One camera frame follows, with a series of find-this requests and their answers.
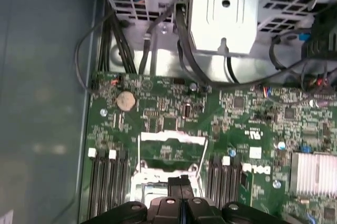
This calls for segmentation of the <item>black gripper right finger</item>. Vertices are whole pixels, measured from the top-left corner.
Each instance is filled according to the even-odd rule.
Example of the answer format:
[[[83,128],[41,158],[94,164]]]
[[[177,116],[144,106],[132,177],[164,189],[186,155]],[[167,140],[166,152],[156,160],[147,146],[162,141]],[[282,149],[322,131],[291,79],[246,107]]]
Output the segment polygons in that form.
[[[194,195],[188,176],[182,176],[184,219],[187,223],[286,223],[286,221],[238,202],[229,202],[218,209]]]

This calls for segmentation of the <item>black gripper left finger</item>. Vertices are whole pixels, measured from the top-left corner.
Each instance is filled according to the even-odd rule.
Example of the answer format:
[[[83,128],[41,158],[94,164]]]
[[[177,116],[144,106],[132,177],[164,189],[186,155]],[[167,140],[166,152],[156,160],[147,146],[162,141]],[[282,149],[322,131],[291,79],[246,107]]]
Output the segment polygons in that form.
[[[84,223],[182,223],[182,179],[169,178],[167,196],[155,198],[150,207],[130,201]]]

